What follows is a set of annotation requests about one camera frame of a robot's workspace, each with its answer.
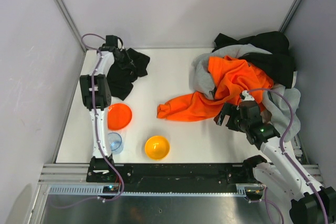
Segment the grey sweatshirt cloth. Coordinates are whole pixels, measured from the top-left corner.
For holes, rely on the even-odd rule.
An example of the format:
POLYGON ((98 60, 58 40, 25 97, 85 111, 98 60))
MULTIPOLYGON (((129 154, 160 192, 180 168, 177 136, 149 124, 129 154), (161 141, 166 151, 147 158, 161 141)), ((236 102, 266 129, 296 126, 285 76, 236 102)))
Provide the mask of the grey sweatshirt cloth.
MULTIPOLYGON (((211 74, 208 72, 209 58, 212 56, 221 58, 224 56, 239 58, 244 52, 247 52, 248 49, 253 48, 254 46, 252 45, 227 46, 212 53, 198 56, 192 63, 192 66, 195 69, 192 74, 193 78, 190 81, 192 88, 203 93, 206 98, 210 100, 214 99, 215 83, 211 74)), ((300 91, 295 87, 287 89, 280 84, 274 85, 272 89, 283 95, 291 105, 293 113, 296 113, 301 98, 300 91)), ((266 106, 266 109, 261 112, 263 121, 266 123, 270 122, 280 134, 283 134, 290 122, 291 116, 290 110, 285 101, 278 95, 265 91, 263 93, 262 104, 266 106)))

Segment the orange plastic plate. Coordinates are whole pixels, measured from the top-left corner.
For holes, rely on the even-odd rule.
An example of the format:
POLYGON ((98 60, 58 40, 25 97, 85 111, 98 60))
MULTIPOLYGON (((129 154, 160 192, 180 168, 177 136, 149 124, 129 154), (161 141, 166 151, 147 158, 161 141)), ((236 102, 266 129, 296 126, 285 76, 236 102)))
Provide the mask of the orange plastic plate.
POLYGON ((118 131, 125 128, 132 120, 132 110, 124 103, 115 103, 108 108, 108 129, 118 131))

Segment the white box under cloths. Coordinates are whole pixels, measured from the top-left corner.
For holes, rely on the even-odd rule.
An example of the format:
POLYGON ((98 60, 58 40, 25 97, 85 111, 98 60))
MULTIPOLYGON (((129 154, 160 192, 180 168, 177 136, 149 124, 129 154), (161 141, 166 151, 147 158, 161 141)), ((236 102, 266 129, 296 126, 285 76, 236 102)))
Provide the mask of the white box under cloths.
POLYGON ((297 82, 297 73, 298 73, 297 71, 293 72, 292 87, 294 87, 297 82))

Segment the clear blue plastic cup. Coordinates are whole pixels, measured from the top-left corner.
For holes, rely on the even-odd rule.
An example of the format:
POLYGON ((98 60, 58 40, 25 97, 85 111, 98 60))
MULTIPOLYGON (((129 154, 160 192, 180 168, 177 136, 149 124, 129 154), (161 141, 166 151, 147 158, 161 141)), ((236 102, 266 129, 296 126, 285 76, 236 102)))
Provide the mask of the clear blue plastic cup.
POLYGON ((119 133, 111 132, 108 134, 111 153, 113 155, 120 154, 123 151, 123 140, 119 133))

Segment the left aluminium frame post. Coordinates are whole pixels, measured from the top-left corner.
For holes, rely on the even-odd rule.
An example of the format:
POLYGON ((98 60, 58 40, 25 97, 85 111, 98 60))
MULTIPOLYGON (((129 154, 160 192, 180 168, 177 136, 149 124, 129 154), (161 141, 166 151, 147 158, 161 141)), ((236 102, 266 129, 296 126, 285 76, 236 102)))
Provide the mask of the left aluminium frame post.
POLYGON ((75 24, 67 6, 64 0, 54 0, 57 8, 59 9, 63 19, 65 20, 68 28, 70 29, 70 32, 72 33, 72 35, 75 37, 75 40, 77 42, 77 44, 79 45, 79 47, 81 48, 81 50, 83 52, 86 52, 86 48, 83 45, 83 43, 81 42, 81 34, 78 30, 77 25, 75 24))

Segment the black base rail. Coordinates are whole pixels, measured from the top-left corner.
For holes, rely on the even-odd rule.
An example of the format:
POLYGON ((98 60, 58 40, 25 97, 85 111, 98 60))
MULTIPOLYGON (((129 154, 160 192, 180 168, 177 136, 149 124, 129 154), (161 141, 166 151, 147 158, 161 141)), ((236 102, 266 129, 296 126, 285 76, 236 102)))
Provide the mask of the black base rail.
POLYGON ((256 180, 242 163, 115 164, 127 193, 235 193, 256 180))

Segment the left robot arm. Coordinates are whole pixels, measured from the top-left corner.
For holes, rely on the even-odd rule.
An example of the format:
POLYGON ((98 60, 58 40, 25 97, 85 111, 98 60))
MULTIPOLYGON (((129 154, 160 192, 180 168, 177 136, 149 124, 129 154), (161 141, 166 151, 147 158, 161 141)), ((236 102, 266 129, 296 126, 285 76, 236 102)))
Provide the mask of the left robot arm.
POLYGON ((97 59, 92 71, 81 75, 79 79, 82 102, 89 111, 93 131, 93 151, 88 175, 105 175, 113 171, 107 124, 112 96, 107 74, 115 60, 123 57, 125 48, 118 36, 107 35, 103 40, 104 44, 95 50, 97 59))

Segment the yellow plastic bowl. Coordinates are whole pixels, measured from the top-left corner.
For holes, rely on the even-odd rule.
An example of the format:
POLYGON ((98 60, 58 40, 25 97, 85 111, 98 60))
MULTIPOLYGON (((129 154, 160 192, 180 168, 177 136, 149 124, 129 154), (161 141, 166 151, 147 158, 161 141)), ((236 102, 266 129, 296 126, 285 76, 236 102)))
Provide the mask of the yellow plastic bowl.
POLYGON ((147 157, 155 161, 166 158, 170 148, 170 143, 164 136, 153 136, 146 141, 144 146, 147 157))

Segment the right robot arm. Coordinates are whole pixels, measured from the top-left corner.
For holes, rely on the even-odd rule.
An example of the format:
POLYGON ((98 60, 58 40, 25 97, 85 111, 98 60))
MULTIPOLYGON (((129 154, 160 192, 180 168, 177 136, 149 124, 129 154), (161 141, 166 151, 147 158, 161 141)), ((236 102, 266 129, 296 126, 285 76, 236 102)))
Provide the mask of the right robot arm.
POLYGON ((225 117, 228 129, 245 133, 249 143, 266 156, 253 156, 244 162, 250 166, 253 178, 291 204, 289 216, 293 223, 335 223, 335 190, 325 188, 291 157, 275 127, 262 121, 256 101, 225 103, 214 121, 222 125, 225 117))

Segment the small black cloth garment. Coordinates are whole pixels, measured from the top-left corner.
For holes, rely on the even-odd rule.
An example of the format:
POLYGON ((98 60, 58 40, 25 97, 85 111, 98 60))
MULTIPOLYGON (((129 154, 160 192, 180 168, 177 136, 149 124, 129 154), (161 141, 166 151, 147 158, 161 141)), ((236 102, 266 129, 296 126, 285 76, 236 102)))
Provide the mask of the small black cloth garment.
POLYGON ((122 61, 115 61, 107 74, 107 83, 113 97, 125 100, 133 89, 133 82, 148 75, 150 57, 132 48, 123 52, 122 61))

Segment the orange cloth garment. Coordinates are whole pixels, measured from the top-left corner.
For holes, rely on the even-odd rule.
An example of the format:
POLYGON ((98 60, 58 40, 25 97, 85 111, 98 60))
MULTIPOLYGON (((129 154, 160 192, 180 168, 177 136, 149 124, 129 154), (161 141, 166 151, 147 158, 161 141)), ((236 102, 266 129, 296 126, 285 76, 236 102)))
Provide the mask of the orange cloth garment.
POLYGON ((263 92, 255 89, 270 89, 274 85, 273 80, 261 69, 244 59, 230 56, 210 57, 208 71, 216 87, 214 100, 198 91, 182 95, 160 104, 157 118, 182 122, 206 120, 215 117, 226 102, 240 104, 240 94, 245 90, 253 90, 252 96, 261 104, 263 92))

